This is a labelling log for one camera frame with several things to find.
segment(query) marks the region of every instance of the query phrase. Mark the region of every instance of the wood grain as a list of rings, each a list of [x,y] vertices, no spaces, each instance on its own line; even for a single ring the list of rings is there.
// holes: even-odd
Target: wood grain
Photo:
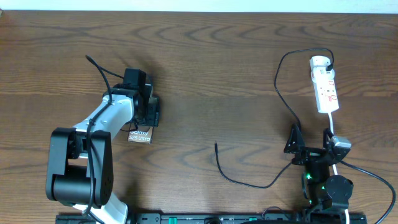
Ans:
[[[275,186],[225,181],[215,165],[219,143],[226,174],[267,184],[291,158],[283,148],[293,117],[273,77],[290,50],[335,53],[340,110],[335,131],[353,143],[348,162],[398,186],[398,16],[165,12],[7,11],[0,19],[0,223],[53,223],[73,209],[44,193],[51,132],[80,122],[100,103],[101,66],[150,73],[162,117],[151,145],[113,141],[116,194],[134,208],[163,212],[261,212],[299,209],[302,167]],[[319,146],[327,116],[318,114],[308,59],[289,55],[279,90]],[[119,80],[109,77],[112,84]],[[338,166],[354,182],[350,211],[369,223],[384,213],[389,189]],[[385,223],[397,223],[396,209]]]

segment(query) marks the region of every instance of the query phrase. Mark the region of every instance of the white wall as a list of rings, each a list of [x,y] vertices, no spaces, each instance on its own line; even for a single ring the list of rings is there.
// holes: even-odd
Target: white wall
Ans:
[[[398,13],[398,0],[0,0],[23,10]]]

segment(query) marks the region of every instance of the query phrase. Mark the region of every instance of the white power strip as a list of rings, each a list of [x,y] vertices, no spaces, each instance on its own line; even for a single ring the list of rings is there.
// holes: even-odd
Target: white power strip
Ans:
[[[310,60],[311,79],[319,113],[331,113],[339,108],[334,81],[335,71],[327,71],[328,65],[330,60],[324,56],[314,56]]]

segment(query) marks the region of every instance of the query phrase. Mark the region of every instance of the white power cord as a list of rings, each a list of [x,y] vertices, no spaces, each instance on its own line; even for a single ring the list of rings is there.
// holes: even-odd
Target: white power cord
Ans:
[[[330,131],[331,131],[331,133],[332,134],[334,134],[335,133],[335,130],[333,129],[333,118],[331,117],[331,113],[328,113],[328,116],[329,116],[329,123],[330,123]],[[337,175],[338,173],[337,173],[337,166],[336,166],[336,164],[333,164],[332,165],[332,168],[333,168],[333,173],[335,174],[335,175]],[[345,213],[345,215],[346,215],[346,224],[349,224],[349,214],[348,214],[348,209],[346,209],[346,210],[344,210],[344,213]]]

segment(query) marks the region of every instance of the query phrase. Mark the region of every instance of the power socket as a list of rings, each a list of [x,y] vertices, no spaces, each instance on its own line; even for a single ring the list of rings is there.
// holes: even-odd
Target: power socket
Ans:
[[[311,79],[319,113],[331,113],[339,108],[334,80],[335,71],[333,69],[327,71],[328,65],[330,59],[324,56],[314,56],[310,60]]]

